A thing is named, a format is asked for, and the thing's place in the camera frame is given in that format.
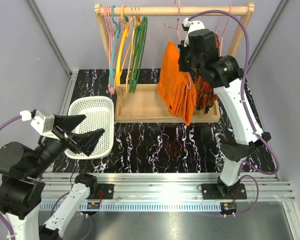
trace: gray wall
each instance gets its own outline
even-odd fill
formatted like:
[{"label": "gray wall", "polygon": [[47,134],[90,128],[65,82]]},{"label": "gray wall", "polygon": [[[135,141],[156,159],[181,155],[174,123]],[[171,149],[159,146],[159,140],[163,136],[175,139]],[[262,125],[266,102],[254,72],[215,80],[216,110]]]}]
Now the gray wall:
[{"label": "gray wall", "polygon": [[[66,81],[26,1],[0,0],[0,124],[20,110],[55,113]],[[20,120],[0,132],[0,148],[12,141],[35,147],[38,138],[30,123]],[[7,233],[0,222],[0,240]]]},{"label": "gray wall", "polygon": [[271,146],[300,209],[300,0],[291,0],[248,74]]},{"label": "gray wall", "polygon": [[[126,6],[173,6],[173,0],[35,0],[37,3],[62,55],[72,70],[78,69],[105,69],[108,68],[106,55],[101,41],[99,28],[94,12],[94,4],[101,3],[102,6],[116,5]],[[250,33],[251,53],[270,21],[280,0],[181,0],[182,6],[245,6],[247,2],[255,2],[255,11],[250,21],[248,32]],[[223,31],[227,17],[202,17],[206,28],[212,31],[217,25]],[[176,17],[149,17],[148,33],[143,68],[160,68],[163,53],[168,43],[164,31],[164,22],[176,25]],[[224,50],[226,53],[230,45],[237,24],[229,22],[224,39]],[[177,43],[176,31],[169,29],[170,39]],[[237,59],[239,63],[244,61],[244,43],[241,45]]]}]

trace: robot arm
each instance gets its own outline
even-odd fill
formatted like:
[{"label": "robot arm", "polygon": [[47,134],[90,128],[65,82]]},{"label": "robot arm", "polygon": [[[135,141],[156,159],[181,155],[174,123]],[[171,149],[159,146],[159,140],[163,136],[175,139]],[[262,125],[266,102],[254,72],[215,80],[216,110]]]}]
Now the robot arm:
[{"label": "robot arm", "polygon": [[[241,101],[241,78],[243,71],[232,56],[219,56],[216,47],[215,34],[200,21],[183,21],[182,27],[187,36],[181,44],[179,70],[182,72],[195,71],[218,95],[232,124],[234,140],[222,144],[221,151],[225,156],[222,173],[218,179],[218,190],[223,196],[235,190],[240,182],[238,172],[242,161],[245,160],[262,142],[256,136],[248,120]],[[249,104],[248,111],[257,133],[267,142],[270,133],[263,132],[257,123]]]},{"label": "robot arm", "polygon": [[34,150],[19,142],[10,142],[0,149],[0,212],[11,223],[16,240],[61,239],[82,201],[97,195],[97,178],[79,174],[64,203],[40,227],[38,213],[45,183],[38,178],[66,149],[89,156],[105,130],[72,133],[85,115],[58,116],[43,110],[23,111],[21,115],[23,121],[32,119],[31,125],[41,137]]}]

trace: clothes rack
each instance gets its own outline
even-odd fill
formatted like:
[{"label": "clothes rack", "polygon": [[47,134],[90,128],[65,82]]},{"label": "clothes rack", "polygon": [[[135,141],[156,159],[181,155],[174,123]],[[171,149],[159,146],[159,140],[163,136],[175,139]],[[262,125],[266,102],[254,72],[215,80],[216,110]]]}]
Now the clothes rack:
[{"label": "clothes rack", "polygon": [[[138,16],[178,16],[178,7],[132,7],[137,9]],[[254,13],[255,4],[248,2],[245,6],[232,6],[231,13],[240,16],[245,27],[248,26]],[[208,10],[222,10],[230,12],[229,6],[184,6],[180,8],[180,16],[192,16]],[[99,26],[101,39],[107,59],[109,59],[109,35],[105,22],[105,9],[100,3],[94,5],[94,12]],[[130,6],[123,10],[126,17],[135,16]],[[114,16],[121,16],[121,7],[114,8]],[[223,16],[219,13],[207,14],[205,16]],[[244,33],[237,26],[227,55],[235,56],[242,42]],[[171,116],[166,104],[157,93],[157,84],[138,84],[135,93],[126,93],[126,86],[116,86],[117,94],[115,120],[118,123],[183,123],[181,117]],[[220,120],[218,101],[214,102],[207,114],[203,110],[195,110],[192,116],[193,123],[217,123]]]}]

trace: white plastic basket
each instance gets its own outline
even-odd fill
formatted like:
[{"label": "white plastic basket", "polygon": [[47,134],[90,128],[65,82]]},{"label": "white plastic basket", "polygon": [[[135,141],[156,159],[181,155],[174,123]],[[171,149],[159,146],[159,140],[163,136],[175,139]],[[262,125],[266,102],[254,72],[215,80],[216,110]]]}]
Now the white plastic basket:
[{"label": "white plastic basket", "polygon": [[75,100],[69,107],[68,115],[86,115],[72,132],[84,134],[97,129],[104,129],[93,153],[90,156],[84,153],[74,154],[67,149],[64,151],[71,159],[99,159],[107,156],[114,144],[114,103],[106,96],[88,96]]}]

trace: mounting plate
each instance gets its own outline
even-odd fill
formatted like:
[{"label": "mounting plate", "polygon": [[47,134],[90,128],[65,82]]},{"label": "mounting plate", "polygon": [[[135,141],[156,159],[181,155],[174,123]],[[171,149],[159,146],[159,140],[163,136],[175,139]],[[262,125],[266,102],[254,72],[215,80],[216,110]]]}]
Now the mounting plate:
[{"label": "mounting plate", "polygon": [[247,199],[247,191],[243,183],[239,183],[237,189],[232,194],[222,196],[218,190],[217,183],[203,183],[201,186],[201,193],[204,200],[233,200],[234,198],[244,200]]},{"label": "mounting plate", "polygon": [[[98,183],[98,191],[102,190],[103,197],[102,200],[111,200],[114,199],[114,189],[115,185],[110,183]],[[100,199],[99,193],[94,196],[90,196],[87,199]]]}]

